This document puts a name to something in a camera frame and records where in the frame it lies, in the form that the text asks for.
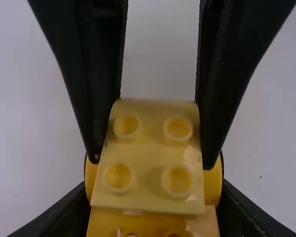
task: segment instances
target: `white background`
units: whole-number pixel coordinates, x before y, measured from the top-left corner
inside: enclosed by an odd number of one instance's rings
[[[122,95],[193,99],[198,2],[140,1],[130,0]],[[83,180],[84,151],[28,3],[0,0],[0,236]],[[223,152],[226,179],[296,232],[296,7],[257,67]]]

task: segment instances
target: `yellow lego brick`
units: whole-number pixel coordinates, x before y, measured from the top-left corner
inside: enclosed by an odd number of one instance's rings
[[[117,101],[111,110],[91,206],[202,214],[199,147],[195,103]]]
[[[193,220],[178,214],[92,207],[87,237],[219,237],[214,206]]]

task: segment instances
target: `worn plastic surface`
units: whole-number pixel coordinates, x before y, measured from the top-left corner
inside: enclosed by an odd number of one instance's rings
[[[89,158],[86,159],[85,163],[85,191],[89,202],[94,187],[95,177],[98,171],[98,165],[91,163]],[[219,156],[214,168],[211,170],[204,170],[204,195],[205,205],[214,205],[217,207],[221,192],[222,192],[222,162]]]
[[[202,214],[199,113],[194,102],[118,100],[91,206]]]
[[[87,237],[219,237],[216,210],[206,206],[200,217],[189,220],[182,215],[141,212],[123,214],[121,210],[92,207]]]

